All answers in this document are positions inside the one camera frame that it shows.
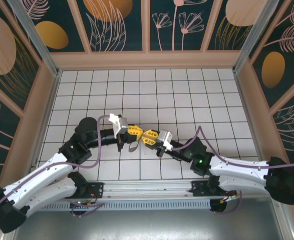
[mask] vent slot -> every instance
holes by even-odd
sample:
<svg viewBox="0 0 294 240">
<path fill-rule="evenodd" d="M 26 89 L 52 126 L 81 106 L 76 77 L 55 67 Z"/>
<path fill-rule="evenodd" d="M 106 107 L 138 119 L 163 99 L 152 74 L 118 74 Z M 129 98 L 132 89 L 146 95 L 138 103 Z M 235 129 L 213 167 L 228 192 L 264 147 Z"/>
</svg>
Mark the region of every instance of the vent slot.
<svg viewBox="0 0 294 240">
<path fill-rule="evenodd" d="M 114 210 L 174 210 L 174 209 L 209 209 L 209 199 L 189 200 L 137 200 L 137 201 L 107 201 L 99 211 Z M 88 210 L 88 207 L 77 206 L 74 211 Z M 70 211 L 70 204 L 58 201 L 41 209 L 45 212 Z"/>
</svg>

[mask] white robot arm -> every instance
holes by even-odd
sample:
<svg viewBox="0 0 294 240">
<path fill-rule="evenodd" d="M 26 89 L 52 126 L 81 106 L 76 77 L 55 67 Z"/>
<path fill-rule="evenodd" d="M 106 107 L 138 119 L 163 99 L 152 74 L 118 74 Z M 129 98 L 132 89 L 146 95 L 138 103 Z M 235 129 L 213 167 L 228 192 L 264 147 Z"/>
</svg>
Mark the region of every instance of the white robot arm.
<svg viewBox="0 0 294 240">
<path fill-rule="evenodd" d="M 147 147 L 156 150 L 158 157 L 168 154 L 178 161 L 191 163 L 190 169 L 196 174 L 210 176 L 210 189 L 224 193 L 269 192 L 277 201 L 294 204 L 293 170 L 288 167 L 267 169 L 269 166 L 285 164 L 279 158 L 271 158 L 269 162 L 225 158 L 206 152 L 206 146 L 197 136 L 183 145 L 172 141 L 169 131 L 143 132 L 137 126 L 128 125 L 126 118 L 120 115 L 111 114 L 109 120 L 113 123 L 113 129 L 99 131 L 98 136 L 97 121 L 91 117 L 84 118 L 70 140 L 44 165 L 21 180 L 5 188 L 0 187 L 0 228 L 4 233 L 18 228 L 26 218 L 44 206 L 75 193 L 84 193 L 87 181 L 78 172 L 72 171 L 91 157 L 90 148 L 116 144 L 120 151 L 124 144 L 139 142 L 140 138 Z M 66 174 L 68 176 L 63 180 L 49 185 Z"/>
</svg>

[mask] orange circle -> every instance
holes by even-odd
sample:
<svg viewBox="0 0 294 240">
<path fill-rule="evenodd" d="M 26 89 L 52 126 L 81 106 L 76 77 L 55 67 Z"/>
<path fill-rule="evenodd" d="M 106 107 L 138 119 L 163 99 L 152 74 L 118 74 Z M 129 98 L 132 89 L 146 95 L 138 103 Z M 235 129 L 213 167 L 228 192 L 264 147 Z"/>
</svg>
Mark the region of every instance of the orange circle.
<svg viewBox="0 0 294 240">
<path fill-rule="evenodd" d="M 104 22 L 116 21 L 118 18 L 114 17 L 114 13 L 117 14 L 117 9 L 122 18 L 125 18 L 131 12 L 133 5 L 132 0 L 83 0 L 83 3 L 92 16 Z"/>
</svg>

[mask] grid floor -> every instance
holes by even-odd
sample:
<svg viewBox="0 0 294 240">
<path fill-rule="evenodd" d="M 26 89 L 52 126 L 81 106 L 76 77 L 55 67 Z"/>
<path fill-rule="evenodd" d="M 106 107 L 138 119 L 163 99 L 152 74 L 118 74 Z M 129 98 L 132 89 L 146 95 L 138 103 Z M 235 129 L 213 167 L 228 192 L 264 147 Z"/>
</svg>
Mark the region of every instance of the grid floor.
<svg viewBox="0 0 294 240">
<path fill-rule="evenodd" d="M 82 118 L 110 113 L 145 130 L 169 130 L 182 143 L 201 125 L 222 156 L 257 161 L 231 69 L 90 70 L 62 73 L 38 166 L 71 137 Z M 103 128 L 111 127 L 104 120 Z M 85 165 L 93 163 L 97 150 L 92 154 Z M 133 153 L 128 145 L 121 153 L 110 145 L 102 148 L 97 167 L 79 172 L 88 181 L 201 178 L 189 167 L 166 154 L 158 159 L 143 144 Z"/>
</svg>

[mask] cable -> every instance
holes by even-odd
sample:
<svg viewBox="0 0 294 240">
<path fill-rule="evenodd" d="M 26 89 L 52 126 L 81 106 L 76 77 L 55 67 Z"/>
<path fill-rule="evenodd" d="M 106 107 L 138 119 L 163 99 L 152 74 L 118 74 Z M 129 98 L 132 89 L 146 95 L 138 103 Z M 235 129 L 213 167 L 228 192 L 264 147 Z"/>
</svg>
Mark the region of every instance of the cable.
<svg viewBox="0 0 294 240">
<path fill-rule="evenodd" d="M 69 202 L 69 203 L 71 203 L 71 204 L 74 205 L 73 208 L 71 209 L 71 214 L 72 214 L 74 217 L 78 217 L 78 218 L 83 218 L 83 217 L 85 217 L 85 216 L 88 216 L 88 215 L 90 215 L 90 214 L 93 214 L 96 210 L 98 210 L 99 208 L 101 208 L 101 207 L 104 205 L 104 203 L 95 204 L 95 205 L 83 205 L 83 204 L 77 203 L 77 202 L 75 202 L 75 201 L 71 201 L 71 200 L 69 200 L 69 199 L 66 199 L 66 198 L 63 198 L 62 200 L 63 200 L 63 201 L 66 201 L 66 202 Z M 91 211 L 87 211 L 87 212 L 85 212 L 84 214 L 76 215 L 76 214 L 74 213 L 74 211 L 73 211 L 73 210 L 76 208 L 76 206 L 79 206 L 79 207 L 87 207 L 87 208 L 94 208 L 94 209 L 91 210 Z"/>
<path fill-rule="evenodd" d="M 39 170 L 37 173 L 35 173 L 34 175 L 28 177 L 26 180 L 24 180 L 22 183 L 20 183 L 16 188 L 14 188 L 11 192 L 9 192 L 2 199 L 0 199 L 0 204 L 4 200 L 6 200 L 8 197 L 10 197 L 14 192 L 16 192 L 19 188 L 21 188 L 24 184 L 26 184 L 31 179 L 35 178 L 36 176 L 38 176 L 39 174 L 41 174 L 42 172 L 48 170 L 51 167 L 54 167 L 54 166 L 57 166 L 57 165 L 66 164 L 66 165 L 71 165 L 71 166 L 78 167 L 78 168 L 83 168 L 83 169 L 91 169 L 91 168 L 94 168 L 100 162 L 100 158 L 101 158 L 102 143 L 101 143 L 101 132 L 100 132 L 100 120 L 101 119 L 104 119 L 104 118 L 108 118 L 108 117 L 109 117 L 109 115 L 103 115 L 103 116 L 99 117 L 98 120 L 97 120 L 98 156 L 97 156 L 97 160 L 95 161 L 95 163 L 93 165 L 83 166 L 83 165 L 72 163 L 72 162 L 56 162 L 56 163 L 53 163 L 51 165 L 48 165 L 46 168 L 43 168 L 43 169 Z"/>
<path fill-rule="evenodd" d="M 236 212 L 237 210 L 240 209 L 241 205 L 242 205 L 242 192 L 239 191 L 239 194 L 240 194 L 240 200 L 239 200 L 239 203 L 238 205 L 233 209 L 233 210 L 230 210 L 230 211 L 223 211 L 223 212 L 218 212 L 218 214 L 221 214 L 221 215 L 225 215 L 225 214 L 231 214 L 231 213 L 234 213 Z"/>
<path fill-rule="evenodd" d="M 95 195 L 95 193 L 94 193 L 91 189 L 88 189 L 87 192 L 89 192 L 89 193 L 92 195 L 91 201 L 92 201 L 93 199 L 95 199 L 95 201 L 94 201 L 94 204 L 95 204 L 96 201 L 97 201 L 97 196 Z"/>
<path fill-rule="evenodd" d="M 275 166 L 249 166 L 249 165 L 243 165 L 243 164 L 238 164 L 238 163 L 234 163 L 234 162 L 230 162 L 230 161 L 226 161 L 225 159 L 223 159 L 218 153 L 217 151 L 213 148 L 213 146 L 210 144 L 210 142 L 208 141 L 208 139 L 206 138 L 205 134 L 203 133 L 203 130 L 201 128 L 201 126 L 198 127 L 197 133 L 201 132 L 203 138 L 205 139 L 206 143 L 208 144 L 208 146 L 211 148 L 211 150 L 213 151 L 213 153 L 224 163 L 236 166 L 236 167 L 242 167 L 242 168 L 247 168 L 247 169 L 280 169 L 280 168 L 289 168 L 289 167 L 294 167 L 294 163 L 289 163 L 289 164 L 282 164 L 282 165 L 275 165 Z"/>
<path fill-rule="evenodd" d="M 198 127 L 195 136 L 193 136 L 193 138 L 192 138 L 192 140 L 190 142 L 186 143 L 184 146 L 181 146 L 181 147 L 174 147 L 174 148 L 171 149 L 171 151 L 183 150 L 183 149 L 189 147 L 196 140 L 196 138 L 198 137 L 200 131 L 201 131 L 201 126 Z"/>
</svg>

